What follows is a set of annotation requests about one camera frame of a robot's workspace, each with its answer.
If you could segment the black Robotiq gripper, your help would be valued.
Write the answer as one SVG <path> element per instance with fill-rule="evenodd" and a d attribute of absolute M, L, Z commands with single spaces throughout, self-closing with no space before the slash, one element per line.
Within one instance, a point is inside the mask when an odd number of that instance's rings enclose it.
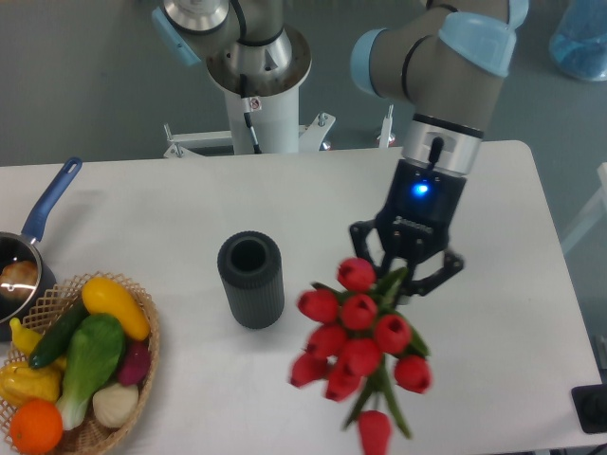
<path fill-rule="evenodd" d="M 393 260 L 406 262 L 412 276 L 400 286 L 401 304 L 427 296 L 464 269 L 464 257 L 450 249 L 450 226 L 466 184 L 464 176 L 401 159 L 375 220 L 349 227 L 355 256 L 369 262 L 378 278 L 388 273 Z M 416 267 L 440 252 L 442 265 L 416 279 Z"/>

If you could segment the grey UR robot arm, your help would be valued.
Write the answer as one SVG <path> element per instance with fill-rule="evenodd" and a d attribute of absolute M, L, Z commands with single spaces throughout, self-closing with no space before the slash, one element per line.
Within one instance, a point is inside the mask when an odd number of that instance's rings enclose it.
<path fill-rule="evenodd" d="M 442 266 L 408 276 L 395 302 L 424 296 L 459 273 L 450 225 L 480 149 L 528 11 L 525 1 L 430 1 L 399 29 L 363 34 L 350 58 L 361 91 L 405 100 L 415 109 L 386 202 L 356 222 L 356 254 L 369 257 L 376 233 L 385 276 L 403 260 L 410 271 L 436 254 Z M 311 67 L 309 46 L 284 20 L 279 1 L 163 1 L 156 32 L 185 65 L 204 63 L 225 96 L 233 150 L 239 155 L 318 149 L 324 124 L 299 124 L 299 88 Z"/>

